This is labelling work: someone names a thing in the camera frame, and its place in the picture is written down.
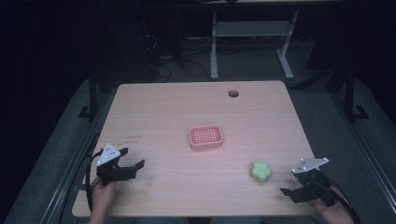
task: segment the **hand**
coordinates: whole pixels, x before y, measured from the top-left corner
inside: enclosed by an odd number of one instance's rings
[[[116,194],[116,183],[110,182],[104,186],[103,181],[96,177],[92,184],[92,213],[90,224],[99,224],[105,221],[107,210],[114,201]]]
[[[346,202],[347,199],[345,196],[335,187],[331,186],[335,193],[340,195]],[[318,210],[320,215],[329,223],[329,224],[353,224],[353,219],[345,207],[338,201],[335,202],[333,206],[326,206],[326,204],[321,200],[317,199],[314,201],[307,202],[312,205],[314,208]]]

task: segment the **pink plastic basket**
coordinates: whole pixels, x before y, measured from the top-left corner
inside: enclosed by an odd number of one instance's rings
[[[221,147],[222,144],[223,136],[219,125],[190,128],[190,147],[192,149]]]

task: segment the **wooden table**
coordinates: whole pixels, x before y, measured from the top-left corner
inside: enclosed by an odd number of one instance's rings
[[[231,90],[239,96],[230,97]],[[221,127],[223,146],[192,150],[189,128],[207,124]],[[299,188],[291,169],[300,158],[314,158],[280,81],[121,85],[95,151],[106,143],[129,148],[119,166],[146,160],[136,179],[117,183],[111,216],[314,213],[279,190]],[[249,175],[254,161],[269,162],[273,174],[265,183]],[[90,215],[85,191],[79,192],[73,214]]]

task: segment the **green foam toy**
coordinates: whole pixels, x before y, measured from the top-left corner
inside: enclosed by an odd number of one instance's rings
[[[265,182],[271,173],[271,168],[266,161],[255,161],[250,170],[250,175],[259,182]]]

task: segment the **gray carpet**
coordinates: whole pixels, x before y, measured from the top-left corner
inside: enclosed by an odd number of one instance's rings
[[[288,59],[291,70],[295,73],[294,80],[286,80],[276,57],[276,42],[262,46],[250,46],[233,54],[220,54],[219,81],[233,80],[282,80],[287,86],[297,84],[311,77],[316,71],[306,71],[313,42],[294,41],[290,45]],[[208,53],[198,52],[187,55],[184,59],[201,64],[209,72]],[[176,81],[207,81],[204,70],[195,63],[184,62],[184,68],[176,63],[164,62],[172,71],[170,82]],[[167,76],[167,69],[160,69]],[[335,99],[342,98],[343,93],[330,95],[325,91],[327,79],[323,79],[303,91],[290,91],[297,114],[303,124],[307,139],[316,157],[327,157],[330,162],[321,170],[334,179],[355,206],[362,223],[396,223],[395,213],[384,197],[381,188],[375,181],[369,163],[364,157],[360,145],[351,132],[349,123],[338,107]],[[96,133],[104,124],[106,113],[110,108],[114,92],[110,95],[100,94],[100,110],[93,122],[78,118],[84,105],[88,105],[88,82],[81,84],[69,106],[65,109],[58,126],[49,139],[35,169],[26,181],[23,190],[8,215],[6,223],[39,223],[46,214],[50,200],[59,192],[60,181],[65,174],[66,166],[75,154],[78,146],[88,148]],[[396,129],[390,123],[380,107],[375,103],[370,91],[359,81],[356,83],[355,99],[363,105],[370,119],[358,120],[354,127],[359,128],[365,140],[374,150],[374,154],[388,174],[392,183],[396,183]],[[65,198],[64,210],[55,209],[54,219],[50,223],[86,223],[87,218],[73,217],[71,208],[77,196],[79,183],[84,176],[85,162],[77,169],[74,184]],[[264,217],[268,224],[278,223],[314,223],[308,217]],[[110,217],[106,223],[133,223],[134,218]]]

